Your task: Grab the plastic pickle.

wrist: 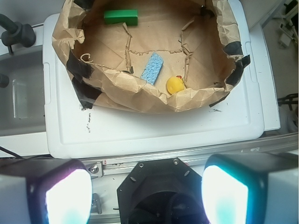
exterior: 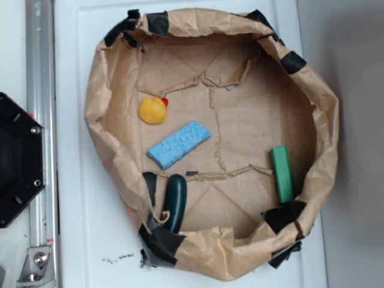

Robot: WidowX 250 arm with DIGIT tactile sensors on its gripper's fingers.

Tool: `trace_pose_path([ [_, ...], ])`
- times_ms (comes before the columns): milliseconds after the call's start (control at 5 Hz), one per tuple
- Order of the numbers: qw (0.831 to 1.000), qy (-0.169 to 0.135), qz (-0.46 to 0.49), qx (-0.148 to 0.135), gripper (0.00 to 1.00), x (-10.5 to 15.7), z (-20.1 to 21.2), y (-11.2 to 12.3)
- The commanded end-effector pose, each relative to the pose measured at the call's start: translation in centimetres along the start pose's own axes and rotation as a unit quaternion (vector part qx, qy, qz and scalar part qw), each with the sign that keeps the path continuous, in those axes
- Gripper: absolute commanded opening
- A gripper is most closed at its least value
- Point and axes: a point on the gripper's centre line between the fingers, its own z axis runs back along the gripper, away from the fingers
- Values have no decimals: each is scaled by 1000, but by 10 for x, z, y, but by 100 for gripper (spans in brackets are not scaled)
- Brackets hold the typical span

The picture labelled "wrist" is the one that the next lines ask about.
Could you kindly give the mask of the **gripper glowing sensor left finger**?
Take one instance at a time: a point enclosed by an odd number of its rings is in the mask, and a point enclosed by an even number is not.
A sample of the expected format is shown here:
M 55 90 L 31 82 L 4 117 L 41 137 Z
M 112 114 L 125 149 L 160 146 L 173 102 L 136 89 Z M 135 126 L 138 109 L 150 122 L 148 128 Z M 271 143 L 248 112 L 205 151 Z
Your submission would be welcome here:
M 0 161 L 2 224 L 86 224 L 92 194 L 91 176 L 80 160 Z

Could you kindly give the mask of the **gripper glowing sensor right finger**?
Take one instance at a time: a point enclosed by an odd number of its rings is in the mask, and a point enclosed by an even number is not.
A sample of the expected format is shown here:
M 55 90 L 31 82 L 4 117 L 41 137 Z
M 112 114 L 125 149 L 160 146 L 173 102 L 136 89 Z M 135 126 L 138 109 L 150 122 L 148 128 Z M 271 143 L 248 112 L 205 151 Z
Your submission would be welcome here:
M 201 194 L 212 224 L 297 224 L 299 157 L 213 154 L 206 161 Z

